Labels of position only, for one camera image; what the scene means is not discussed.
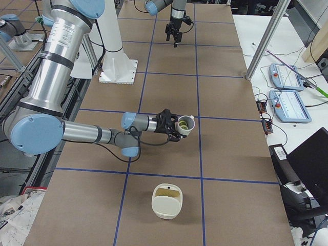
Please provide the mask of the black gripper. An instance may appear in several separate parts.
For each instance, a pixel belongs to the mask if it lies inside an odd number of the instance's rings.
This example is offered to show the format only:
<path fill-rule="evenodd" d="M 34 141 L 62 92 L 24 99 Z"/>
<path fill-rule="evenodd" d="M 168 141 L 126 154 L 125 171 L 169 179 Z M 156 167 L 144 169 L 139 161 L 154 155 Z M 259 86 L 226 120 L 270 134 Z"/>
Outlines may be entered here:
<path fill-rule="evenodd" d="M 169 109 L 164 109 L 153 118 L 153 120 L 156 121 L 154 132 L 167 134 L 168 141 L 180 141 L 181 139 L 186 138 L 186 135 L 176 131 L 175 123 L 178 118 L 179 116 L 171 113 Z"/>
<path fill-rule="evenodd" d="M 182 33 L 179 31 L 182 25 L 183 17 L 182 18 L 174 18 L 170 17 L 170 22 L 166 25 L 165 33 L 167 35 L 166 41 L 170 40 L 170 36 L 172 35 L 174 38 L 174 48 L 178 46 L 182 39 Z"/>

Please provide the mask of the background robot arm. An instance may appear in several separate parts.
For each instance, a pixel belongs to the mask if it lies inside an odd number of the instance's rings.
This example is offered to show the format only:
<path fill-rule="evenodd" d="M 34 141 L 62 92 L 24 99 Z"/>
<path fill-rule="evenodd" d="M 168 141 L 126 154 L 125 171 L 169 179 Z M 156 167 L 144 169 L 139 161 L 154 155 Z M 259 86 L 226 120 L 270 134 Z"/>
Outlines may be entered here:
<path fill-rule="evenodd" d="M 43 34 L 28 32 L 15 14 L 1 16 L 1 38 L 13 51 L 33 51 L 44 41 Z"/>

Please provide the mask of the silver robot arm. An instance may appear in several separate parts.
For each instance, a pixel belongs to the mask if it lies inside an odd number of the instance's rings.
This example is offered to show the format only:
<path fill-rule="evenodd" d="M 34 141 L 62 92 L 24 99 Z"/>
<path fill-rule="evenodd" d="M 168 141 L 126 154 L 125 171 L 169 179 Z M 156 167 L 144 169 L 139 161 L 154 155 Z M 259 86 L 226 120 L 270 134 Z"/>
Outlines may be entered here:
<path fill-rule="evenodd" d="M 171 7 L 170 22 L 166 25 L 165 33 L 167 35 L 166 41 L 170 40 L 172 36 L 174 38 L 174 48 L 180 44 L 183 33 L 180 32 L 180 28 L 183 22 L 187 25 L 191 25 L 191 19 L 186 16 L 186 4 L 184 0 L 157 0 L 157 1 L 145 1 L 144 8 L 151 15 L 157 15 L 160 11 L 166 7 Z"/>
<path fill-rule="evenodd" d="M 28 95 L 2 124 L 9 143 L 31 155 L 49 152 L 66 141 L 103 148 L 113 145 L 124 156 L 136 157 L 143 132 L 165 134 L 174 142 L 187 137 L 185 127 L 178 124 L 180 117 L 168 109 L 154 116 L 126 112 L 121 130 L 64 120 L 61 102 L 83 38 L 109 20 L 115 37 L 120 33 L 115 6 L 108 1 L 48 1 L 48 5 L 53 25 L 38 55 L 39 68 Z"/>

